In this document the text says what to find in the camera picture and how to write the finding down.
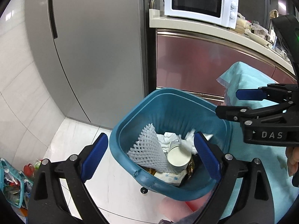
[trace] blue gripper pad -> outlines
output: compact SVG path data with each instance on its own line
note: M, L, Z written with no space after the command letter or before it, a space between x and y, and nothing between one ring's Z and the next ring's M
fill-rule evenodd
M194 146L210 177L219 183L221 180L221 165L207 145L207 140L203 137L203 135L196 133L194 135Z
M261 89L239 89L236 92L236 97L239 100L262 101L267 98L267 94Z
M93 143L93 146L93 149L91 150L81 167L81 181L83 183L85 183L86 180L92 178L93 174L95 173L95 170L97 169L100 161L102 160L102 157L108 148L107 135L101 133L100 136Z

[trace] refrigerator door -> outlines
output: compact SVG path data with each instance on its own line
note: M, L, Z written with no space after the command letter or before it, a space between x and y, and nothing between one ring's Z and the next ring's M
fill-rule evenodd
M65 75L91 123L113 128L144 98L139 0L53 0Z

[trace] microwave oven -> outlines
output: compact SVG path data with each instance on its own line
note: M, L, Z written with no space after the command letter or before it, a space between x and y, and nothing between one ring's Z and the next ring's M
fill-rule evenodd
M236 28L239 0L164 0L164 14Z

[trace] pink cabinet door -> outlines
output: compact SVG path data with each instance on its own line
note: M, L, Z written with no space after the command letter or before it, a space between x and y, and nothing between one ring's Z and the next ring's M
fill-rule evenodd
M281 75L275 66L230 47L193 38L157 36L158 87L223 96L224 88L216 79L237 61L247 63L269 77L275 74L277 79L274 79L280 82Z

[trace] white foam fruit net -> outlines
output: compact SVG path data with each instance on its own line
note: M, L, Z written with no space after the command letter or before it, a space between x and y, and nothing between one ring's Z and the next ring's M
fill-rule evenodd
M160 173L173 172L152 124L143 128L138 141L128 151L128 156L140 166L153 168Z

